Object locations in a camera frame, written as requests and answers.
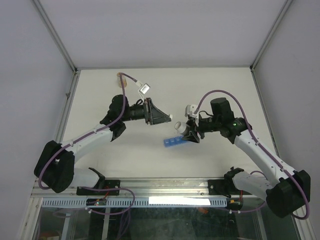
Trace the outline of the white pill bottle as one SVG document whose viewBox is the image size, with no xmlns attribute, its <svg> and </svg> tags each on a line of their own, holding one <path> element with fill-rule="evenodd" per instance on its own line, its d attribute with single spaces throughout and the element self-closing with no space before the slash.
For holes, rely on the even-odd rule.
<svg viewBox="0 0 320 240">
<path fill-rule="evenodd" d="M 185 136 L 190 130 L 190 127 L 187 125 L 187 123 L 181 122 L 181 121 L 178 121 L 174 125 L 174 128 L 180 135 L 183 135 L 183 136 Z"/>
</svg>

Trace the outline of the blue weekly pill organizer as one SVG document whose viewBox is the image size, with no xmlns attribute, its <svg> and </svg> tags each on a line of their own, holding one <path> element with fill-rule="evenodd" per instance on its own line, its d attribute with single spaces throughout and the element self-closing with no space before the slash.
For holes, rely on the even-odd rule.
<svg viewBox="0 0 320 240">
<path fill-rule="evenodd" d="M 174 147 L 177 145 L 185 144 L 187 143 L 186 140 L 183 140 L 183 136 L 176 136 L 171 138 L 166 138 L 163 140 L 163 145 L 165 148 Z"/>
</svg>

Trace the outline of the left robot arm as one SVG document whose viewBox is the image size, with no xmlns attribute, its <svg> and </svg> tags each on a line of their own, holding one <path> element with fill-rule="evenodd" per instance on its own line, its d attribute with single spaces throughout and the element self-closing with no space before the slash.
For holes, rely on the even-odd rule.
<svg viewBox="0 0 320 240">
<path fill-rule="evenodd" d="M 125 123 L 136 120 L 153 126 L 171 122 L 172 116 L 158 109 L 149 97 L 129 105 L 125 95 L 114 96 L 106 116 L 94 128 L 74 139 L 46 143 L 34 169 L 39 188 L 61 193 L 76 187 L 102 193 L 108 187 L 106 177 L 92 167 L 76 168 L 75 164 L 95 148 L 119 138 L 126 130 Z"/>
</svg>

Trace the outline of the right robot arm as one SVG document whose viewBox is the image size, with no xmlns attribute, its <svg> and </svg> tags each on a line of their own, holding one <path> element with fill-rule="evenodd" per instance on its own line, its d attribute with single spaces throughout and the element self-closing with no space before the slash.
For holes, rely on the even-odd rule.
<svg viewBox="0 0 320 240">
<path fill-rule="evenodd" d="M 219 132 L 249 156 L 265 176 L 260 178 L 242 168 L 233 168 L 224 174 L 222 194 L 228 197 L 239 190 L 255 195 L 280 218 L 306 206 L 311 195 L 310 175 L 305 170 L 295 170 L 270 152 L 245 119 L 234 116 L 226 98 L 213 99 L 210 106 L 212 114 L 207 118 L 196 113 L 195 105 L 185 108 L 187 122 L 177 122 L 174 126 L 182 139 L 199 143 L 206 133 Z"/>
</svg>

